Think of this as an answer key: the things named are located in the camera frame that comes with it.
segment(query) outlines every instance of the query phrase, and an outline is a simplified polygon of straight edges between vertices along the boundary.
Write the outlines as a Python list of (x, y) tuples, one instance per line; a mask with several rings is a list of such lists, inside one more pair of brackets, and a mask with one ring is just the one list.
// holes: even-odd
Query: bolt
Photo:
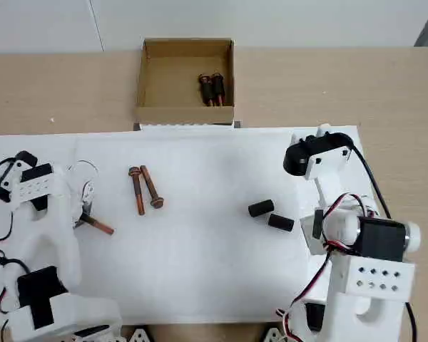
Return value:
[(128, 171), (128, 175), (131, 176), (133, 180), (133, 189), (135, 190), (136, 204), (138, 205), (138, 213), (140, 216), (144, 215), (144, 204), (143, 204), (143, 195), (141, 194), (140, 186), (140, 168), (133, 166)]
[(156, 209), (163, 207), (163, 198), (158, 196), (156, 187), (154, 187), (154, 183), (152, 183), (151, 176), (149, 175), (148, 168), (145, 165), (141, 165), (140, 170), (143, 173), (144, 180), (146, 181), (146, 185), (152, 197), (151, 205)]

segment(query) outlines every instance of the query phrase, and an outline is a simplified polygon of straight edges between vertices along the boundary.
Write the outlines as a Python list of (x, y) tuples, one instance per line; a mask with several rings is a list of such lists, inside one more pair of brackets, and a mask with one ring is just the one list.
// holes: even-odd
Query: bolt head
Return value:
[(159, 197), (159, 198), (153, 199), (151, 201), (151, 205), (156, 209), (163, 207), (163, 198)]
[(132, 166), (129, 170), (128, 170), (128, 175), (129, 176), (134, 176), (134, 175), (140, 175), (141, 174), (141, 170), (139, 167), (136, 166)]

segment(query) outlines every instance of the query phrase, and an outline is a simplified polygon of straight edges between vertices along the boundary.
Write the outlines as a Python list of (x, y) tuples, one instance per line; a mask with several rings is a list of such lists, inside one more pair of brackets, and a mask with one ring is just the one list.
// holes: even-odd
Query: bolt with black spacer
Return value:
[(201, 74), (198, 76), (198, 82), (200, 83), (200, 92), (201, 98), (203, 102), (208, 107), (214, 106), (214, 92), (213, 92), (213, 83), (211, 81), (211, 77), (205, 74)]
[(215, 102), (220, 107), (223, 107), (225, 104), (225, 87), (223, 86), (223, 76), (220, 73), (214, 73), (211, 76), (211, 82), (213, 84)]

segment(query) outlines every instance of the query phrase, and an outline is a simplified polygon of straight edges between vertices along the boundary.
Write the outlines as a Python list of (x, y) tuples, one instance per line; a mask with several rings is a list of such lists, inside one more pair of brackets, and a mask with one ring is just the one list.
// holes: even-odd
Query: copper bolt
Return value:
[(138, 205), (138, 213), (140, 216), (144, 215), (144, 204), (143, 204), (143, 194), (141, 194), (140, 186), (140, 168), (133, 166), (128, 171), (128, 175), (131, 176), (133, 180), (133, 189), (135, 190), (136, 204)]
[(143, 173), (144, 180), (146, 181), (146, 185), (152, 197), (151, 205), (156, 209), (163, 207), (163, 198), (158, 196), (156, 187), (154, 187), (154, 183), (152, 183), (151, 176), (149, 175), (148, 168), (145, 165), (141, 165), (140, 170)]
[(112, 229), (110, 226), (107, 226), (104, 223), (101, 223), (100, 221), (97, 221), (92, 216), (88, 215), (86, 212), (83, 212), (81, 214), (81, 217), (79, 217), (79, 219), (81, 221), (84, 221), (85, 223), (91, 225), (92, 227), (95, 227), (95, 228), (101, 230), (102, 232), (105, 232), (109, 235), (114, 234), (114, 229)]

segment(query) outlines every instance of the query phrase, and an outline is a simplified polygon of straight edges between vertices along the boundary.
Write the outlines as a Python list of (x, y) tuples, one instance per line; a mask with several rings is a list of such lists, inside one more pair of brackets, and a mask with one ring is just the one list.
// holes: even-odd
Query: black rubber cylinder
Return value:
[(272, 203), (271, 199), (267, 199), (266, 201), (258, 202), (249, 206), (249, 214), (252, 217), (257, 217), (273, 210), (274, 203)]
[(271, 214), (268, 220), (268, 226), (291, 232), (295, 221), (276, 214)]

